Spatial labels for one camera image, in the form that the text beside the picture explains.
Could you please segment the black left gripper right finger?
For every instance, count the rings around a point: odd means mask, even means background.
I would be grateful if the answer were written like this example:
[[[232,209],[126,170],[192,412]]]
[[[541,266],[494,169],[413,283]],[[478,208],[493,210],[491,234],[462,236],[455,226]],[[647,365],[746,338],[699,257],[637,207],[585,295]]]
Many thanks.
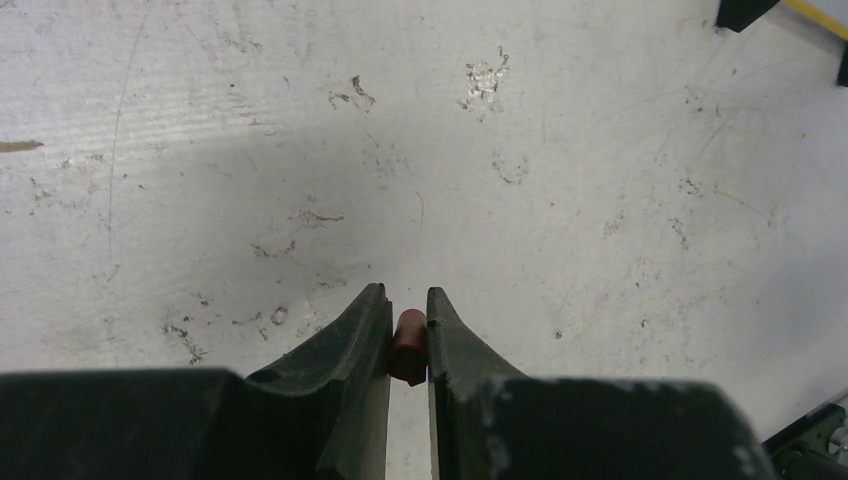
[[[772,479],[746,418],[716,386],[531,377],[427,295],[437,479]]]

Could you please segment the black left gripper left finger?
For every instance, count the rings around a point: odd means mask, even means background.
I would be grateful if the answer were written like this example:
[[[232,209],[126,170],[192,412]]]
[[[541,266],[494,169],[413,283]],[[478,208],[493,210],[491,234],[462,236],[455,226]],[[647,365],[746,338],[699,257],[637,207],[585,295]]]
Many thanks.
[[[5,374],[5,479],[381,479],[392,305],[367,285],[242,377],[226,369]]]

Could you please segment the red marker cap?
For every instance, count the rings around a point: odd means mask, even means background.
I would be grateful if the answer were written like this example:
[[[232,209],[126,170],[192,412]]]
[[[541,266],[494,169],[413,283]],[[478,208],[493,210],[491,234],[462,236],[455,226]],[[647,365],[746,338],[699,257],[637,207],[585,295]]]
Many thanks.
[[[389,374],[414,387],[426,381],[427,365],[427,317],[407,309],[398,318],[389,350]]]

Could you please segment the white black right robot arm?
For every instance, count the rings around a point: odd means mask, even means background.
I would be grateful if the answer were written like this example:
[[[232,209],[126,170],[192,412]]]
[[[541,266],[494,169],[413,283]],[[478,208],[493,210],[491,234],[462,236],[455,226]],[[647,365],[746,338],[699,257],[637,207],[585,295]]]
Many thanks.
[[[767,439],[780,479],[847,480],[847,410],[825,403]]]

